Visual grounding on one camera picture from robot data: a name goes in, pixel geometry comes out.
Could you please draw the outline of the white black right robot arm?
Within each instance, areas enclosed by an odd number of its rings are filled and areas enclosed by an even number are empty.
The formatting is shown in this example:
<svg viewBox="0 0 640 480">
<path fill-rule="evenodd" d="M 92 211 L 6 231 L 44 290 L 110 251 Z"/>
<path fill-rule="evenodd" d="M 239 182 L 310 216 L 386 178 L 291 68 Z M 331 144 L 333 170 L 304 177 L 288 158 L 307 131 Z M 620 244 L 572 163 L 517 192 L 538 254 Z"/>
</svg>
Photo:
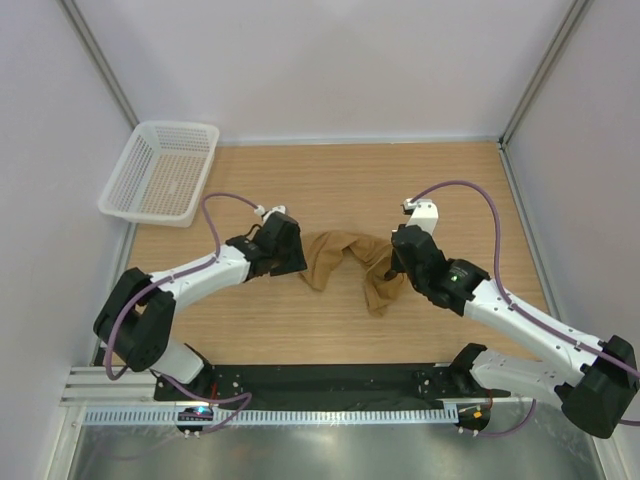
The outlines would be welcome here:
<svg viewBox="0 0 640 480">
<path fill-rule="evenodd" d="M 608 439 L 639 392 L 633 346 L 569 327 L 507 292 L 490 275 L 461 259 L 448 259 L 430 233 L 401 225 L 391 235 L 392 268 L 433 305 L 490 326 L 524 346 L 535 360 L 501 355 L 482 346 L 460 354 L 452 387 L 472 396 L 503 390 L 552 405 L 585 433 Z"/>
</svg>

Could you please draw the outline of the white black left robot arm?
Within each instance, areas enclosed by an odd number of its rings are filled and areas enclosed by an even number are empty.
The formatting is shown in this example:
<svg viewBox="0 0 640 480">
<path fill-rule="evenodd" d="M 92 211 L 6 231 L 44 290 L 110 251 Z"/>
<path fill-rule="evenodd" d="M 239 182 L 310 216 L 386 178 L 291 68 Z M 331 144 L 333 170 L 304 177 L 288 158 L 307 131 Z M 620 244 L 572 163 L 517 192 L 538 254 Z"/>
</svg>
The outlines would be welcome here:
<svg viewBox="0 0 640 480">
<path fill-rule="evenodd" d="M 247 235 L 228 239 L 209 255 L 153 274 L 138 268 L 125 271 L 93 331 L 107 345 L 107 359 L 115 355 L 134 372 L 150 370 L 161 376 L 155 399 L 210 400 L 214 367 L 192 347 L 171 338 L 176 314 L 222 289 L 306 268 L 298 222 L 285 208 L 273 208 Z"/>
</svg>

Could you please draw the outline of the tan ribbed tank top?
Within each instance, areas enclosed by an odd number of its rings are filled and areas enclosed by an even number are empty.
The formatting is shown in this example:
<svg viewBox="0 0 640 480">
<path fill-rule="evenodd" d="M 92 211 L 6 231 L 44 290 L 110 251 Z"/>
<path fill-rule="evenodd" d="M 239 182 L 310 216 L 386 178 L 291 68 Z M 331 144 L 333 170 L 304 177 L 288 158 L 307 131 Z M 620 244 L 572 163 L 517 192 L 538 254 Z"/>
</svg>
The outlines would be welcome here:
<svg viewBox="0 0 640 480">
<path fill-rule="evenodd" d="M 371 317 L 385 316 L 408 285 L 405 274 L 388 275 L 392 270 L 388 239 L 362 232 L 325 230 L 304 233 L 302 247 L 307 268 L 300 277 L 316 292 L 326 290 L 331 276 L 345 261 L 358 267 L 360 290 Z"/>
</svg>

